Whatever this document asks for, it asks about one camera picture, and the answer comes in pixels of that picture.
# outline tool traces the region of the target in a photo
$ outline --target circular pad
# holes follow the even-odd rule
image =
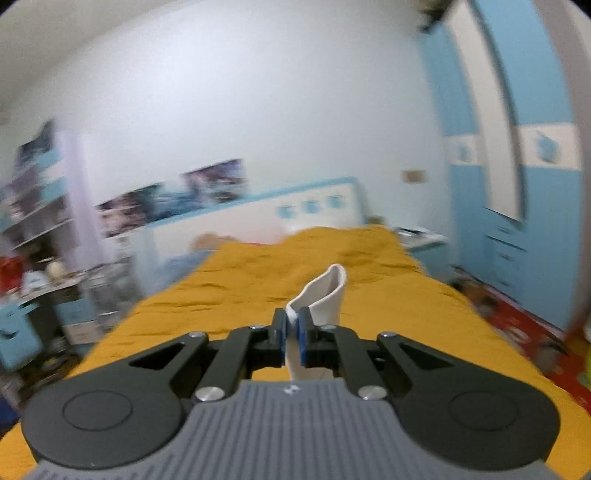
[[[509,398],[490,392],[466,392],[449,404],[452,418],[471,430],[494,432],[506,429],[519,413]]]
[[[97,390],[71,398],[64,407],[64,418],[79,430],[100,432],[120,425],[131,412],[131,402],[126,396]]]
[[[91,371],[35,395],[22,419],[34,457],[97,470],[136,462],[166,445],[183,424],[183,407],[167,383],[136,370],[121,376]]]

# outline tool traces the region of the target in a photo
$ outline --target gray ribbed base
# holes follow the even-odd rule
[[[41,462],[27,480],[557,480],[544,462],[477,472],[423,451],[384,401],[363,401],[341,379],[243,381],[202,403],[165,448],[125,467],[79,472]]]

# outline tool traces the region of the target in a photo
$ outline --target blue wardrobe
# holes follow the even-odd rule
[[[563,330],[591,290],[591,63],[570,7],[457,0],[421,38],[461,266]]]

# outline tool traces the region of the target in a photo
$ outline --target wardrobe door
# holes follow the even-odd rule
[[[482,154],[486,157],[486,206],[511,219],[522,220],[521,181],[511,117],[491,48],[467,0],[452,6],[446,24],[455,39],[480,125]]]
[[[466,76],[446,25],[435,25],[422,37],[421,47],[450,163],[460,265],[471,275],[486,280],[486,187],[478,148],[479,128]]]
[[[584,262],[583,157],[566,78],[566,66],[576,58],[576,53],[565,50],[573,25],[556,25],[554,16],[563,8],[560,1],[545,2],[549,18],[541,16],[537,5],[542,2],[533,0],[472,1],[506,79],[521,150],[526,208],[518,246],[527,252],[521,305],[565,329],[573,318],[579,259]],[[548,33],[549,21],[558,29],[554,39]],[[573,73],[575,80],[584,78],[578,69]],[[579,103],[583,94],[573,99]]]

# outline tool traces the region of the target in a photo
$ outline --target ceiling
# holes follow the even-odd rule
[[[18,0],[0,17],[0,111],[84,43],[173,1]]]

